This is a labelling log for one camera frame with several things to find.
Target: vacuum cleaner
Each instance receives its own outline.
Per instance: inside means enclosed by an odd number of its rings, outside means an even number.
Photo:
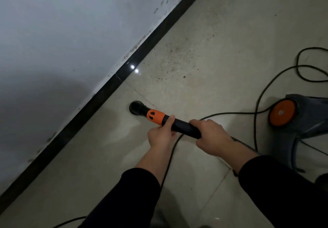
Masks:
[[[169,118],[169,115],[150,109],[140,101],[133,101],[129,110],[132,114],[144,116],[158,125],[164,125]],[[328,133],[328,98],[288,94],[271,106],[268,122],[274,131],[270,155],[298,171],[296,150],[299,141]],[[196,127],[179,119],[175,119],[172,130],[195,139],[201,138]]]

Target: person's right hand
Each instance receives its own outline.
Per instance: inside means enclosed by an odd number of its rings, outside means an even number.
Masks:
[[[222,157],[234,143],[223,127],[211,119],[192,119],[189,123],[199,129],[202,137],[196,141],[196,145],[207,154]]]

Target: hand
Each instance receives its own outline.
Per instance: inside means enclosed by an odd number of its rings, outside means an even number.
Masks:
[[[175,116],[171,115],[165,125],[152,128],[148,131],[148,140],[151,147],[171,148],[176,139],[176,131],[171,131]]]
[[[211,119],[192,119],[189,123],[199,129],[202,137],[196,141],[196,145],[207,154],[222,157],[226,149],[234,143],[223,127]]]

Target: person's left hand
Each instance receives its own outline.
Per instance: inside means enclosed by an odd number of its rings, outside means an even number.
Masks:
[[[176,139],[176,131],[171,131],[175,116],[171,115],[165,125],[152,128],[148,131],[148,140],[151,147],[170,148]]]

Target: black baseboard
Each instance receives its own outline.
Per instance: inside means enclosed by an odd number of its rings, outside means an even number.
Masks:
[[[174,10],[150,34],[132,56],[121,68],[106,82],[106,84],[92,97],[80,112],[68,123],[55,139],[39,154],[39,156],[26,168],[24,172],[0,196],[0,214],[14,202],[14,200],[31,184],[51,160],[85,125],[100,106],[112,95],[122,82],[133,72],[135,67],[154,48],[159,40],[170,30],[178,19],[188,10],[195,0],[181,0]]]

